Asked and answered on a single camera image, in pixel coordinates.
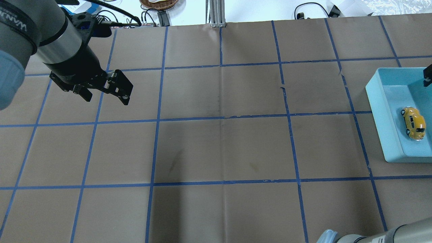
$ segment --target crumpled plastic sheet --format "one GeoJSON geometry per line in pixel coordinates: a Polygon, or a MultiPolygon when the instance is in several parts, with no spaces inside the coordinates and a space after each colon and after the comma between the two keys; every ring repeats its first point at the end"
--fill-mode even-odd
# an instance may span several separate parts
{"type": "Polygon", "coordinates": [[[373,15],[432,13],[432,0],[362,0],[373,15]]]}

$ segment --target wicker basket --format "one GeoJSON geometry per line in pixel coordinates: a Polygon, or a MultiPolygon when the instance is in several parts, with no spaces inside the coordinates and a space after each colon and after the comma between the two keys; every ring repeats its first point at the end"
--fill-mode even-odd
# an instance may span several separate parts
{"type": "Polygon", "coordinates": [[[140,2],[146,8],[154,8],[157,10],[167,10],[167,9],[173,7],[178,2],[178,0],[166,0],[166,1],[157,2],[157,3],[151,3],[147,0],[140,0],[140,2]]]}

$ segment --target blue bin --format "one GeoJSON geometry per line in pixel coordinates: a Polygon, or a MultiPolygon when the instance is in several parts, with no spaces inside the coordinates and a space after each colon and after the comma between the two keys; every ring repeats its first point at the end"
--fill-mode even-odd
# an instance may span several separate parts
{"type": "Polygon", "coordinates": [[[432,163],[432,86],[423,87],[423,67],[379,68],[366,85],[382,150],[390,163],[432,163]],[[423,140],[406,135],[401,110],[412,106],[426,121],[423,140]]]}

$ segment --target toy car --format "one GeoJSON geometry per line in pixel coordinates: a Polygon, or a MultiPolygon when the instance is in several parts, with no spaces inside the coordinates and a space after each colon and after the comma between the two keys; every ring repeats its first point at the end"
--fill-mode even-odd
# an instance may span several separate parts
{"type": "Polygon", "coordinates": [[[407,135],[414,140],[422,140],[425,136],[426,122],[425,118],[420,115],[419,110],[407,106],[401,112],[407,127],[407,135]]]}

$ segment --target white floor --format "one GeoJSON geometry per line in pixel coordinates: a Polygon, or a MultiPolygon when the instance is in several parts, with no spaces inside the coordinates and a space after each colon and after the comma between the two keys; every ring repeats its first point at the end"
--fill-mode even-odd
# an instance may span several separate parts
{"type": "MultiPolygon", "coordinates": [[[[333,4],[328,0],[314,0],[326,7],[329,12],[333,4]]],[[[431,0],[362,0],[374,11],[373,15],[392,15],[405,13],[432,13],[431,0]]],[[[267,20],[294,19],[294,9],[308,0],[225,0],[227,22],[256,22],[267,20]]],[[[120,7],[135,16],[141,16],[139,0],[116,0],[110,4],[120,7]]],[[[206,0],[179,0],[168,10],[171,25],[197,25],[206,23],[206,0]]],[[[314,4],[300,7],[309,18],[324,18],[323,10],[314,4]]],[[[158,23],[157,14],[150,11],[158,23]]],[[[126,16],[115,13],[119,21],[125,22],[126,16]]]]}

